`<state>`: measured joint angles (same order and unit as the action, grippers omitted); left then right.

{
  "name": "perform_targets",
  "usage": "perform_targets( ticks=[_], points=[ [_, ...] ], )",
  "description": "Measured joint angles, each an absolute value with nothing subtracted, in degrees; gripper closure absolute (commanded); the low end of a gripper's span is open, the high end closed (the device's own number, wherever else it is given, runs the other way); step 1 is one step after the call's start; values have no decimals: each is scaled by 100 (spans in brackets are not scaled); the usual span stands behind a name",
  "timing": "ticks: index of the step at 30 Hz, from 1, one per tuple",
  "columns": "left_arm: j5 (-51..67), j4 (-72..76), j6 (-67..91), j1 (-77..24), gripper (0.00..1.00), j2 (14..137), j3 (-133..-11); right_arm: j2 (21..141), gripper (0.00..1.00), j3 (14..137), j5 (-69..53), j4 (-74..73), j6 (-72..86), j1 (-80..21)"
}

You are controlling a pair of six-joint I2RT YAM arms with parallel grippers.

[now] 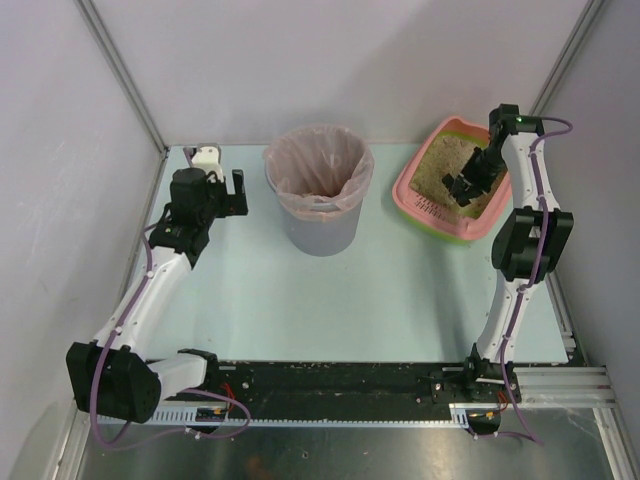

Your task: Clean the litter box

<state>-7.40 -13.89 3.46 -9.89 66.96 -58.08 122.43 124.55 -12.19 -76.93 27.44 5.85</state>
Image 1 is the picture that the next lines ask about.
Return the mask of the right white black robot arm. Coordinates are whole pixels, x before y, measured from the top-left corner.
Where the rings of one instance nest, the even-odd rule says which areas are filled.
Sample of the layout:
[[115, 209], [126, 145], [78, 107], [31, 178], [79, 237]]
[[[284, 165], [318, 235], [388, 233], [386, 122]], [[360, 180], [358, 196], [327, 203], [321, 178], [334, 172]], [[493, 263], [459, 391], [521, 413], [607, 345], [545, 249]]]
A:
[[460, 206], [488, 192], [499, 173], [510, 176], [513, 210], [493, 241], [496, 290], [485, 327], [458, 372], [432, 381], [438, 401], [488, 403], [517, 388], [516, 338], [535, 289], [553, 272], [574, 226], [556, 201], [544, 162], [545, 118], [501, 104], [489, 115], [489, 143], [461, 172], [442, 182]]

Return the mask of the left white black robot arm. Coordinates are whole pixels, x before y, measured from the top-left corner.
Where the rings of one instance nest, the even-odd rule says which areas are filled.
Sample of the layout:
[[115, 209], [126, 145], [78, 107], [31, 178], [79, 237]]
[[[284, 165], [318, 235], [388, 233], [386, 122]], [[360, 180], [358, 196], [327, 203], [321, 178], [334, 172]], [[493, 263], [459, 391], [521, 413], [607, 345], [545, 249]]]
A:
[[194, 270], [217, 219], [245, 216], [244, 173], [231, 173], [234, 189], [214, 170], [174, 172], [170, 200], [144, 236], [145, 267], [106, 325], [88, 343], [75, 342], [66, 365], [79, 410], [142, 424], [169, 397], [205, 385], [217, 357], [193, 348], [153, 361], [151, 336], [183, 280]]

